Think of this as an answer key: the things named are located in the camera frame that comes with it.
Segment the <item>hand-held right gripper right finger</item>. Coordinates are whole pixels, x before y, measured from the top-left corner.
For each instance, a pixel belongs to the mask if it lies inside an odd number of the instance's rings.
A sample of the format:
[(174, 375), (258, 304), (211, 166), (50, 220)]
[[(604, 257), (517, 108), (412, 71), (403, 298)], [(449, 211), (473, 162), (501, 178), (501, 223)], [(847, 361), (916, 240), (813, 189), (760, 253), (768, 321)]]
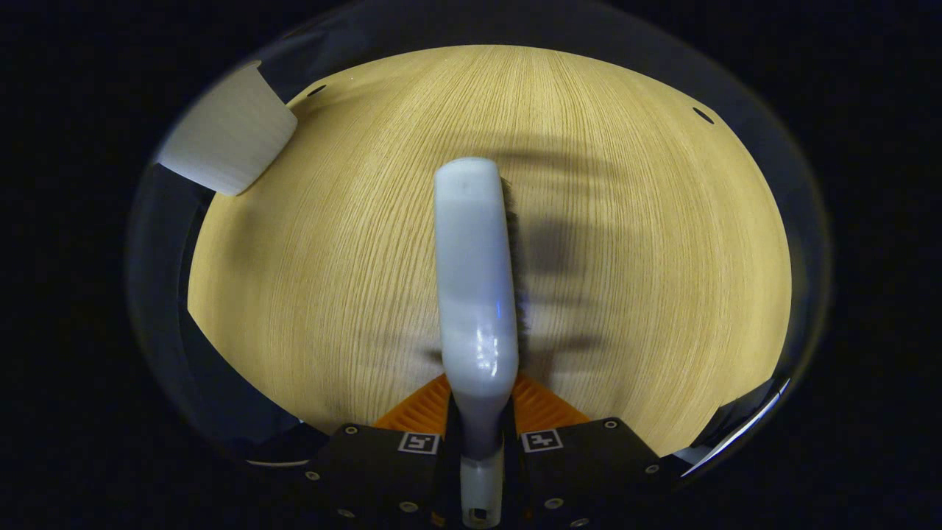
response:
[(620, 418), (591, 419), (527, 375), (503, 418), (505, 529), (595, 529), (664, 494), (662, 460)]

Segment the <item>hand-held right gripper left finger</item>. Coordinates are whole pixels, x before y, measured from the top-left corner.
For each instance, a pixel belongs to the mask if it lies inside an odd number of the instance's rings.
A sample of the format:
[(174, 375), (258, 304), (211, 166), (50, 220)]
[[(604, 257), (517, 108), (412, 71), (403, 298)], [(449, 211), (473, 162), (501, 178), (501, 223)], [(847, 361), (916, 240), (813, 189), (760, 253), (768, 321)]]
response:
[(376, 423), (339, 427), (304, 476), (333, 529), (458, 529), (460, 436), (439, 375)]

